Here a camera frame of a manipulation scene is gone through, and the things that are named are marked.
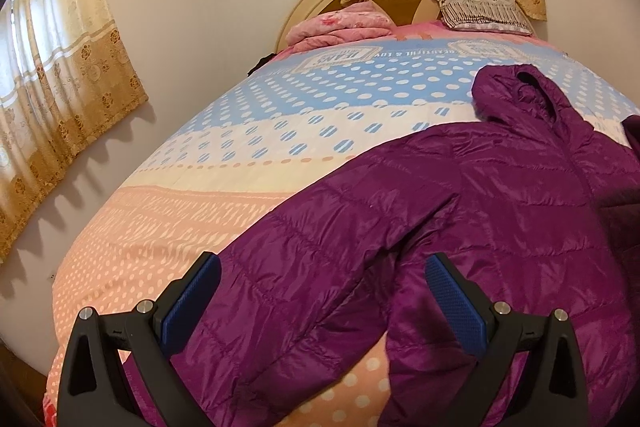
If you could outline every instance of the bed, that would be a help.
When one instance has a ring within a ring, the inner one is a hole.
[[[452,32],[433,0],[374,0],[392,36],[272,61],[208,105],[158,148],[79,235],[53,288],[60,350],[47,385],[47,421],[78,310],[129,310],[156,298],[205,250],[219,253],[290,195],[382,142],[452,121],[475,121],[470,88],[488,64],[532,63],[559,84],[596,130],[626,144],[620,121],[637,107],[546,42]],[[339,0],[301,0],[297,22]],[[346,421],[374,427],[389,384],[380,339],[340,381],[282,424]]]

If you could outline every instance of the jacket zipper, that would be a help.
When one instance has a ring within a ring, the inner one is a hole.
[[[582,172],[582,169],[580,169],[572,160],[571,151],[569,150],[569,147],[567,146],[567,144],[564,143],[564,140],[562,140],[553,129],[551,129],[551,134],[553,134],[556,141],[560,144],[560,149],[564,154],[564,158],[566,159],[567,163],[569,163],[569,166],[571,167],[572,172],[580,181],[580,185],[582,185],[582,190],[587,196],[589,204],[593,205],[593,190],[591,190],[591,185],[587,181],[587,176],[584,175],[584,172]]]

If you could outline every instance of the jacket hood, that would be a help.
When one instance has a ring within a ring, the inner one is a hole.
[[[482,68],[472,94],[483,120],[504,123],[519,134],[532,136],[546,126],[570,142],[593,131],[556,83],[531,64]]]

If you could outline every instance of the blue gripper pad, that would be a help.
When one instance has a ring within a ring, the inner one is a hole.
[[[429,289],[465,353],[481,359],[487,348],[486,325],[462,288],[435,255],[424,268]]]
[[[193,273],[196,269],[197,266],[194,264],[182,278],[190,280],[162,320],[159,341],[162,352],[167,356],[180,353],[184,349],[220,285],[222,264],[217,255],[210,254],[197,272]]]

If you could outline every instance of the puffer jacket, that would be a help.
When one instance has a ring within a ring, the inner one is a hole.
[[[485,67],[472,93],[482,122],[382,144],[220,253],[220,289],[172,358],[218,427],[276,424],[385,330],[391,398],[379,425],[433,425],[475,362],[424,281],[439,251],[493,301],[531,314],[565,309],[593,426],[620,407],[638,379],[629,301],[640,285],[621,268],[625,250],[613,255],[597,201],[640,186],[640,163],[533,66]],[[516,357],[485,425],[504,414],[523,365]],[[160,425],[130,360],[126,371]]]

